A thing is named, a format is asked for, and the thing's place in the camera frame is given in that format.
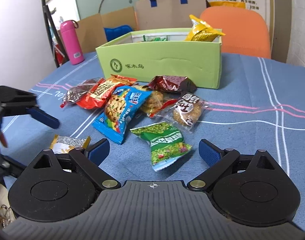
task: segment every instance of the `ridged gray surface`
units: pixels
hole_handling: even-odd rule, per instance
[[[151,184],[127,181],[120,189],[103,191],[74,218],[54,223],[19,218],[5,232],[16,240],[290,240],[303,234],[289,223],[268,228],[237,224],[222,216],[205,193],[189,191],[180,181]]]

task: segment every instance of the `table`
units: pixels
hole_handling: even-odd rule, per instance
[[[102,77],[95,53],[72,66],[69,62],[55,70],[30,91],[38,95],[40,108],[58,118],[58,130],[29,116],[4,119],[3,131],[9,143],[2,153],[28,165],[54,134],[92,138],[103,135],[91,123],[101,113],[78,106],[61,109],[62,96],[81,81]],[[185,142],[193,150],[168,168],[155,172],[148,144],[127,132],[123,145],[110,142],[110,154],[100,165],[121,184],[125,180],[184,180],[185,183],[208,168],[198,154],[198,143],[205,138],[220,148],[235,148],[242,154],[267,149],[290,176],[301,193],[301,204],[294,222],[305,229],[305,68],[273,60],[222,54],[220,89],[198,89],[196,94],[212,103]],[[133,119],[129,128],[157,122],[143,115]]]

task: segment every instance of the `thermos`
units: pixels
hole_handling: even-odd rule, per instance
[[[76,28],[78,28],[78,23],[74,20],[65,21],[60,25],[62,40],[72,65],[85,60],[76,34]]]

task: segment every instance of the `maroon snack package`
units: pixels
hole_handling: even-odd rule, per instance
[[[180,76],[155,76],[148,84],[148,87],[163,92],[182,92],[193,93],[196,85],[188,77]]]

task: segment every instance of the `chair backrest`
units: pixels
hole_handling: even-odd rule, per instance
[[[200,19],[226,34],[222,37],[222,52],[271,58],[267,25],[255,11],[215,6],[205,9]]]

